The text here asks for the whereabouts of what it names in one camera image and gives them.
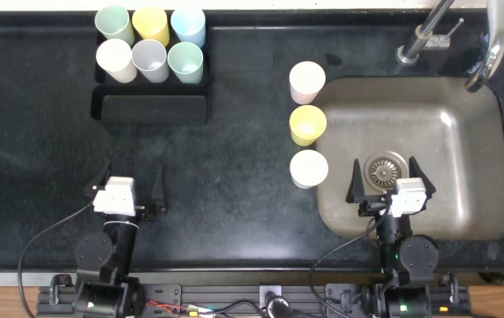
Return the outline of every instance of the sink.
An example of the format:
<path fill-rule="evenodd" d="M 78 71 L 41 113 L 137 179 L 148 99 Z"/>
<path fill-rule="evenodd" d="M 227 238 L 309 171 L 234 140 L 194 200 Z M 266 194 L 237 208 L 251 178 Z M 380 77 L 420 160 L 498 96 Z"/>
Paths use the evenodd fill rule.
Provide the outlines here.
<path fill-rule="evenodd" d="M 415 234 L 435 239 L 498 239 L 504 235 L 504 128 L 497 97 L 476 93 L 465 79 L 337 79 L 314 105 L 327 117 L 316 149 L 329 173 L 318 187 L 319 213 L 335 233 L 352 237 L 369 218 L 346 203 L 355 159 L 365 192 L 407 178 L 415 156 L 437 192 L 426 211 L 410 217 Z"/>

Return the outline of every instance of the white cup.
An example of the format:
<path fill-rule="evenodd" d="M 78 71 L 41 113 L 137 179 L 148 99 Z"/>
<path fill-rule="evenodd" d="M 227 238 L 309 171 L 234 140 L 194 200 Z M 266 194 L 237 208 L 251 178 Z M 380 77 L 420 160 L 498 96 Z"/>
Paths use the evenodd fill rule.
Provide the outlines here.
<path fill-rule="evenodd" d="M 110 39 L 96 50 L 96 63 L 115 80 L 129 83 L 136 78 L 138 71 L 132 63 L 132 49 L 128 43 Z"/>
<path fill-rule="evenodd" d="M 200 48 L 190 42 L 177 43 L 169 50 L 167 63 L 185 84 L 198 84 L 202 80 L 204 57 Z"/>
<path fill-rule="evenodd" d="M 328 162 L 318 151 L 299 151 L 290 161 L 290 175 L 301 189 L 317 186 L 328 175 Z"/>
<path fill-rule="evenodd" d="M 132 62 L 152 83 L 162 83 L 169 77 L 167 51 L 157 40 L 142 40 L 132 48 Z"/>
<path fill-rule="evenodd" d="M 300 105 L 311 103 L 326 83 L 326 74 L 320 65 L 305 61 L 290 70 L 290 95 Z"/>
<path fill-rule="evenodd" d="M 134 44 L 130 14 L 124 7 L 112 5 L 102 8 L 94 16 L 94 24 L 107 39 L 120 39 L 128 45 Z"/>
<path fill-rule="evenodd" d="M 205 24 L 205 13 L 201 9 L 179 9 L 171 15 L 171 26 L 179 40 L 194 43 L 199 48 L 205 45 Z"/>

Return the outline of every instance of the faucet handle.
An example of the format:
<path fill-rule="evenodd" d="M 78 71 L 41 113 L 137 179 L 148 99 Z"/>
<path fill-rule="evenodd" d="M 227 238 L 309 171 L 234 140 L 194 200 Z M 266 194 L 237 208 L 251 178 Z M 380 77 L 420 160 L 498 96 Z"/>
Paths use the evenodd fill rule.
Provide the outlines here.
<path fill-rule="evenodd" d="M 433 34 L 430 39 L 426 41 L 423 49 L 449 49 L 449 45 L 451 44 L 450 37 L 455 32 L 455 30 L 464 22 L 463 18 L 460 18 L 457 24 L 449 30 L 448 34 Z"/>

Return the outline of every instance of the wooden table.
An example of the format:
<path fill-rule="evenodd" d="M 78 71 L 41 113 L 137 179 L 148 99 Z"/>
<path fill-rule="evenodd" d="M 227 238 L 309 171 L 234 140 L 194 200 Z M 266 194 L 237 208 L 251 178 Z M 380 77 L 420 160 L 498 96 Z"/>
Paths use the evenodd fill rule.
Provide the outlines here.
<path fill-rule="evenodd" d="M 26 287 L 25 293 L 30 308 L 35 312 L 38 288 Z M 471 286 L 470 294 L 474 314 L 504 318 L 504 286 Z M 0 317 L 26 318 L 18 288 L 0 287 Z"/>

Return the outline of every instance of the black countertop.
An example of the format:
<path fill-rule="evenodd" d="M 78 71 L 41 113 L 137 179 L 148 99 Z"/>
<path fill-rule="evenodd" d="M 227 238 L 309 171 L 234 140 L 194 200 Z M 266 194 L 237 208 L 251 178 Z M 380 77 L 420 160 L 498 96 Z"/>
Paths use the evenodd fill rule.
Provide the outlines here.
<path fill-rule="evenodd" d="M 209 12 L 208 123 L 143 126 L 90 117 L 97 85 L 93 16 L 0 15 L 0 270 L 15 269 L 35 233 L 85 204 L 82 188 L 104 158 L 113 175 L 134 177 L 146 191 L 157 166 L 168 167 L 169 213 L 140 226 L 132 270 L 309 267 L 347 239 L 320 220 L 316 190 L 299 190 L 290 179 L 290 159 L 301 149 L 289 132 L 297 107 L 290 68 L 315 61 L 328 81 L 466 76 L 480 55 L 486 18 L 484 11 L 451 12 L 440 31 L 466 18 L 452 48 L 400 68 L 395 49 L 424 21 L 423 12 Z M 504 59 L 492 84 L 504 113 Z M 77 240 L 101 229 L 98 216 L 77 217 L 34 244 L 26 268 L 73 269 Z M 326 267 L 380 267 L 366 241 L 334 260 Z M 442 240 L 440 268 L 504 269 L 504 237 Z"/>

